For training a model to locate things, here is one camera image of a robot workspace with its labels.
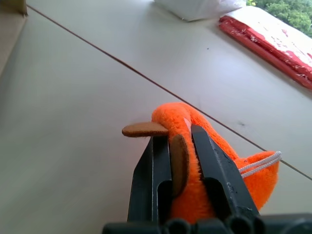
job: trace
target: orange plush toy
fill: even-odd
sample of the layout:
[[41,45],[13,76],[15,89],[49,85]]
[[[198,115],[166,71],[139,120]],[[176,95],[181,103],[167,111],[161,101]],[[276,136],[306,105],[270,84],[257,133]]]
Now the orange plush toy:
[[280,152],[261,152],[248,158],[239,158],[197,110],[185,103],[167,103],[152,114],[152,122],[125,127],[128,137],[169,137],[173,167],[173,195],[171,218],[183,218],[190,223],[215,216],[207,192],[200,180],[198,159],[192,143],[191,125],[206,130],[212,140],[235,162],[258,209],[269,199],[276,183]]

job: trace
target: brown felt beak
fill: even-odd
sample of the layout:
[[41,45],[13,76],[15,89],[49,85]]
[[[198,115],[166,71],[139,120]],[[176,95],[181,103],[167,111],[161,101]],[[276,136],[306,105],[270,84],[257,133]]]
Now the brown felt beak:
[[[154,122],[144,122],[128,125],[122,129],[127,137],[167,136],[168,129]],[[180,195],[189,178],[189,152],[182,135],[176,135],[170,142],[170,162],[173,181],[173,196]]]

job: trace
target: white table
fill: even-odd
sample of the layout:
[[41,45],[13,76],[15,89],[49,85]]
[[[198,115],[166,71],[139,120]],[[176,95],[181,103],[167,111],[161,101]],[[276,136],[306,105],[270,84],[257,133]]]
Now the white table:
[[152,0],[29,0],[151,80],[312,176],[311,94],[220,32]]
[[[0,84],[0,233],[98,234],[125,221],[148,141],[121,128],[177,99],[29,14]],[[240,156],[259,151],[210,121]],[[262,214],[311,211],[311,193],[310,180],[281,164]]]

